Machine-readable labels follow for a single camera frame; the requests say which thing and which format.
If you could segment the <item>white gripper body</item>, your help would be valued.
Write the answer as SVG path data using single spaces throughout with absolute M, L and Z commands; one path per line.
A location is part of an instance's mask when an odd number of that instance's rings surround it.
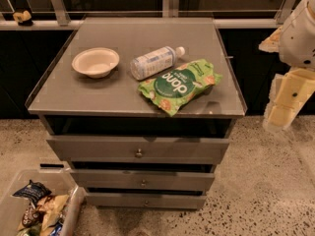
M 279 55 L 290 66 L 315 68 L 315 0 L 301 0 L 283 23 Z

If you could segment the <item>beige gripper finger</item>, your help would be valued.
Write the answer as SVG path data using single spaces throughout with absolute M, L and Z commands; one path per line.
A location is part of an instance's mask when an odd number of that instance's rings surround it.
M 270 132 L 287 129 L 314 92 L 313 69 L 291 67 L 284 75 L 276 74 L 270 88 L 263 127 Z
M 277 28 L 270 36 L 259 44 L 258 48 L 261 51 L 269 53 L 278 52 L 281 32 L 282 27 Z

